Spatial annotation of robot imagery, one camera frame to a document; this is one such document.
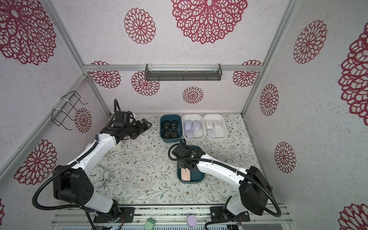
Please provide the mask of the pink mouse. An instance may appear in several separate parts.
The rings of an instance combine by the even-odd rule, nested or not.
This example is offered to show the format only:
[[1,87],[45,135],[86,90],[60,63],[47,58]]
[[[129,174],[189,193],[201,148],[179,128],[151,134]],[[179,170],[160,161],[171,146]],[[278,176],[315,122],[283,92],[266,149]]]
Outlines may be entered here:
[[189,169],[181,169],[181,180],[182,181],[191,181],[191,171]]

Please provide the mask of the teal storage box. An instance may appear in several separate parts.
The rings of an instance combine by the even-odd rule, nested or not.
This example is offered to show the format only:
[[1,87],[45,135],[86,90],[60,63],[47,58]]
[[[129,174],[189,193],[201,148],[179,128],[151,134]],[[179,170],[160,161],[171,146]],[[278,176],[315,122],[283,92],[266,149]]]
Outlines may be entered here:
[[[205,153],[203,152],[203,150],[198,147],[198,146],[189,146],[192,153],[190,155],[190,157],[201,157],[202,155],[204,155]],[[177,178],[178,180],[183,183],[183,184],[198,184],[200,183],[204,178],[205,178],[205,174],[198,171],[191,171],[191,181],[182,181],[181,180],[181,169],[179,168],[179,161],[177,162]]]
[[160,137],[165,143],[179,142],[183,136],[182,119],[177,114],[163,115],[160,119]]

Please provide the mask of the black mouse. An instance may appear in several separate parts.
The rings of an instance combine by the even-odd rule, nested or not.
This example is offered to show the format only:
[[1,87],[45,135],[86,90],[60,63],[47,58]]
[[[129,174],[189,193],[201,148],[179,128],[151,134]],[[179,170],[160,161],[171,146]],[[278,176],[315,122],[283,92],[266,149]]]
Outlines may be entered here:
[[169,139],[169,138],[171,137],[171,132],[170,132],[170,130],[164,130],[164,131],[162,132],[162,137],[163,137],[164,139]]
[[171,139],[177,139],[179,137],[180,137],[180,135],[179,135],[178,131],[176,131],[176,130],[171,131],[171,133],[170,133],[170,138]]
[[172,120],[171,121],[170,129],[178,129],[178,121],[177,120]]
[[170,129],[171,122],[169,120],[166,120],[163,122],[162,127],[164,130]]

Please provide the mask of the white mouse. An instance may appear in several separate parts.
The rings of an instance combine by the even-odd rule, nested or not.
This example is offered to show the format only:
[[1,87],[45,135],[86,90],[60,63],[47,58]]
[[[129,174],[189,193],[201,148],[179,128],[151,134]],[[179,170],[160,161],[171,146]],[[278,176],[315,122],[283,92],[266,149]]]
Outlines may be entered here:
[[213,121],[211,119],[205,119],[205,128],[213,129]]
[[206,134],[209,138],[214,139],[216,138],[216,132],[214,129],[207,129]]
[[215,129],[220,129],[220,128],[222,128],[222,122],[221,122],[220,120],[218,120],[218,119],[213,120],[213,127],[214,127]]

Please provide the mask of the large purple mouse bottom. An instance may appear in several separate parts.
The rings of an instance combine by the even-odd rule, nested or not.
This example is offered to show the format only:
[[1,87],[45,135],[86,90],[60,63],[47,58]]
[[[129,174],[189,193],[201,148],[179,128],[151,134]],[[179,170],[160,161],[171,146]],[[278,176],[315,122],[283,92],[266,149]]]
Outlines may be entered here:
[[200,132],[202,130],[202,125],[199,120],[193,120],[193,131]]

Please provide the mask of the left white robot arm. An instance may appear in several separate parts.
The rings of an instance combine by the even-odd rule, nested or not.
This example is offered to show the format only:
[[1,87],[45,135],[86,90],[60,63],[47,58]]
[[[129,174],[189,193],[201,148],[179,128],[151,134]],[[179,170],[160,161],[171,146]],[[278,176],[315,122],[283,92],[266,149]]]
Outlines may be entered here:
[[111,126],[104,127],[96,136],[96,140],[76,159],[68,165],[57,166],[54,169],[54,198],[76,205],[78,208],[101,213],[110,212],[114,201],[96,192],[89,175],[102,157],[120,141],[134,140],[151,127],[152,123],[146,119],[134,123],[113,122]]

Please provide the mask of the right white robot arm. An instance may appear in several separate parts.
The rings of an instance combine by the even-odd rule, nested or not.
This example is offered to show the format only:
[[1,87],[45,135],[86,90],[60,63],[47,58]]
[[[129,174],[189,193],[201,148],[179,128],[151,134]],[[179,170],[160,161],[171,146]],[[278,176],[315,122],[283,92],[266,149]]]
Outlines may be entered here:
[[258,168],[239,168],[211,157],[183,158],[178,162],[180,168],[212,175],[239,191],[238,195],[226,202],[224,208],[227,212],[238,215],[249,211],[258,216],[267,212],[275,217],[281,216],[278,203],[272,195],[272,187]]

